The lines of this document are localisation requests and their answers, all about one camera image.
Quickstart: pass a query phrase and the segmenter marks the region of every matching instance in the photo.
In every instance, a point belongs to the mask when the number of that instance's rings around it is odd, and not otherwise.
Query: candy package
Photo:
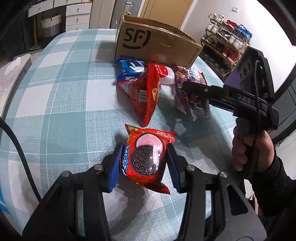
[[[147,70],[139,78],[118,81],[118,84],[143,118],[142,126],[147,126],[154,113],[160,92],[159,74],[154,64],[148,64]]]
[[[182,89],[182,85],[185,81],[194,81],[199,84],[207,85],[203,73],[196,73],[193,69],[186,67],[175,67],[175,70],[175,90],[179,100],[177,109],[186,115],[191,115],[190,110],[192,110],[196,116],[201,113],[204,118],[210,119],[209,100],[196,95],[188,96],[188,94]]]
[[[168,143],[174,143],[175,134],[125,126],[129,137],[120,164],[123,174],[150,190],[170,194],[161,180],[166,165],[166,147]]]
[[[116,59],[115,62],[121,67],[121,73],[117,81],[139,78],[145,71],[144,62],[132,59]]]
[[[175,82],[174,71],[167,66],[155,64],[157,72],[159,73],[160,83],[163,85],[172,85]]]

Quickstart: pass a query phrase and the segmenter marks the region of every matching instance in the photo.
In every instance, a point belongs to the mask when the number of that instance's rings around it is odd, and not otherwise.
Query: wooden door
[[[141,17],[180,28],[193,0],[146,0]]]

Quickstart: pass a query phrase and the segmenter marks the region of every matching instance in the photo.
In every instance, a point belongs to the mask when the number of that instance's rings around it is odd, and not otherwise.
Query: metal screw
[[[194,171],[195,170],[195,166],[193,165],[188,165],[186,166],[187,171]]]
[[[100,171],[103,169],[103,166],[101,164],[97,164],[94,166],[94,169],[97,170],[97,171]]]
[[[62,176],[63,177],[68,177],[70,175],[70,172],[69,171],[63,171],[62,172]]]
[[[228,176],[227,172],[220,172],[220,177],[227,177],[227,176]]]

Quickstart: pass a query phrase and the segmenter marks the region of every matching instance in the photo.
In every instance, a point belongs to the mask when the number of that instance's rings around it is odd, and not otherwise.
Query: white drawer
[[[74,24],[74,25],[66,26],[66,32],[71,30],[88,29],[88,28],[89,28],[89,23]]]
[[[73,24],[89,23],[90,16],[90,13],[66,16],[66,26]]]
[[[28,10],[28,17],[31,17],[37,13],[51,9],[51,8],[53,8],[53,5],[54,5],[54,0],[46,0],[44,2],[33,5]]]
[[[81,4],[69,5],[67,6],[66,16],[83,14],[83,13],[91,13],[91,5],[92,3],[81,3]]]
[[[82,0],[54,0],[54,7],[59,7],[67,4],[80,3]]]

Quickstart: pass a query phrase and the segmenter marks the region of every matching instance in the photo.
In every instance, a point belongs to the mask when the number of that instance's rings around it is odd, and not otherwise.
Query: cardboard
[[[123,15],[116,33],[115,59],[191,67],[202,50],[189,35],[165,23]]]

